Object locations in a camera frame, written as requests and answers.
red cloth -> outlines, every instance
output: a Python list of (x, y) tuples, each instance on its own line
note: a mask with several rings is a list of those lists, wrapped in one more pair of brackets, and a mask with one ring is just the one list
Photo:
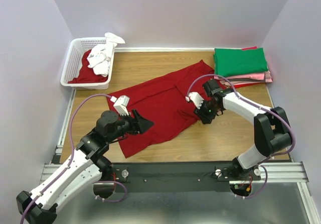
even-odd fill
[[(187, 103), (185, 96), (197, 77), (209, 73), (214, 73), (213, 68), (201, 60), (179, 71), (110, 93), (117, 98), (121, 95), (129, 96), (127, 108), (138, 110), (144, 118), (154, 122), (154, 126), (143, 135), (129, 136), (119, 142), (124, 156), (128, 158), (149, 145), (171, 140), (194, 124), (199, 118), (193, 113), (195, 106)], [(210, 77), (205, 77), (199, 80), (192, 91), (207, 98), (202, 84), (209, 79)], [(107, 101), (110, 109), (115, 110), (113, 102), (108, 98)]]
[(82, 67), (79, 71), (78, 77), (75, 77), (73, 80), (68, 83), (95, 83), (95, 82), (105, 82), (108, 79), (107, 77), (103, 77), (101, 75), (96, 75), (92, 68), (89, 68), (89, 62), (87, 57), (89, 56), (91, 50), (84, 53), (81, 59)]

white plastic basket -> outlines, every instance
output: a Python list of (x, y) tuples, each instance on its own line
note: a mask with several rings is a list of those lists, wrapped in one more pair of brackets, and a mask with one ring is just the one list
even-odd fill
[(89, 89), (107, 89), (112, 74), (112, 65), (114, 62), (114, 52), (110, 60), (110, 68), (108, 79), (105, 82), (98, 83), (68, 83), (75, 77), (78, 77), (79, 70), (82, 67), (81, 58), (84, 53), (92, 49), (97, 44), (105, 44), (106, 38), (104, 37), (86, 37), (77, 38), (70, 43), (67, 58), (65, 61), (64, 69), (62, 71), (60, 83), (63, 86), (73, 87), (76, 90), (89, 90)]

gray wall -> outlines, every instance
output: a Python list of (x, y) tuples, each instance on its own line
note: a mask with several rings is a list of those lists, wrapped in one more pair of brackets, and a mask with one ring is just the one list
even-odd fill
[(54, 0), (0, 0), (0, 223), (20, 223), (16, 195), (39, 184), (70, 91), (60, 87), (72, 37)]
[(296, 132), (292, 156), (303, 161), (309, 187), (321, 210), (321, 0), (288, 0), (263, 47), (274, 82), (269, 86), (275, 105), (286, 109)]
[(55, 0), (73, 36), (125, 47), (261, 45), (286, 0)]

white towel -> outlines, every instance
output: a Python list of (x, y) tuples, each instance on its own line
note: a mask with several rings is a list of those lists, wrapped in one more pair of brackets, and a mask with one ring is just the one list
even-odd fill
[(117, 44), (124, 44), (125, 41), (115, 34), (106, 33), (106, 44), (98, 44), (93, 49), (87, 60), (88, 67), (92, 68), (96, 75), (106, 77), (109, 74), (110, 60)]

